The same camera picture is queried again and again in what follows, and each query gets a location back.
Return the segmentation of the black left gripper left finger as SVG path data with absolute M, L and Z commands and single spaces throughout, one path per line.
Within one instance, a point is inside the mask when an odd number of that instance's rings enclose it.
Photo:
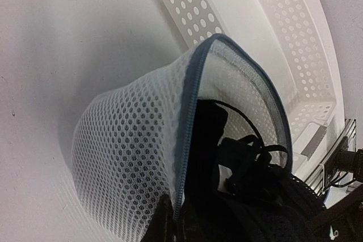
M 172 242 L 174 239 L 173 208 L 170 196 L 161 196 L 142 242 Z

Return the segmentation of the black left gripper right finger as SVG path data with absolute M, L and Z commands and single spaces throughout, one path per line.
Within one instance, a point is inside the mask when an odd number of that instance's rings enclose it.
M 332 227 L 338 232 L 335 241 L 362 241 L 362 191 L 354 190 L 329 209 L 309 220 L 309 228 L 318 233 Z

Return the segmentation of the black bra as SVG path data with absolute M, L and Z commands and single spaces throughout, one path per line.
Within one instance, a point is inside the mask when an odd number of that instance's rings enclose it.
M 287 155 L 265 145 L 257 128 L 239 139 L 224 136 L 229 114 L 216 100 L 199 100 L 185 180 L 185 203 L 176 224 L 179 241 L 329 241 L 330 228 L 308 221 L 325 210 L 321 199 L 288 167 Z

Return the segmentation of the white mesh laundry bag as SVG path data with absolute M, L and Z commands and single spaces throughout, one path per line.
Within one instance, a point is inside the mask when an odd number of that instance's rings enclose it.
M 237 43 L 215 34 L 173 63 L 93 99 L 73 134 L 72 176 L 83 208 L 117 241 L 141 241 L 161 196 L 175 215 L 184 184 L 197 101 L 242 111 L 272 156 L 292 169 L 292 137 L 267 73 Z

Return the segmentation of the white plastic basket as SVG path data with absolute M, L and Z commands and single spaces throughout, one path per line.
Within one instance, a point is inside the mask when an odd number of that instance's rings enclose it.
M 344 128 L 340 73 L 320 0 L 157 0 L 188 46 L 231 37 L 276 86 L 293 139 L 293 172 L 303 180 Z

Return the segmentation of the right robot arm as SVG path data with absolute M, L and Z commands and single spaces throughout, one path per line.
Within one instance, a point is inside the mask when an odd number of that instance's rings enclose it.
M 340 172 L 343 172 L 343 175 L 352 174 L 352 181 L 339 185 L 338 182 L 343 179 L 343 176 L 335 176 Z M 324 163 L 324 190 L 331 186 L 343 188 L 355 181 L 362 182 L 362 149 L 349 151 L 348 137 L 344 136 Z

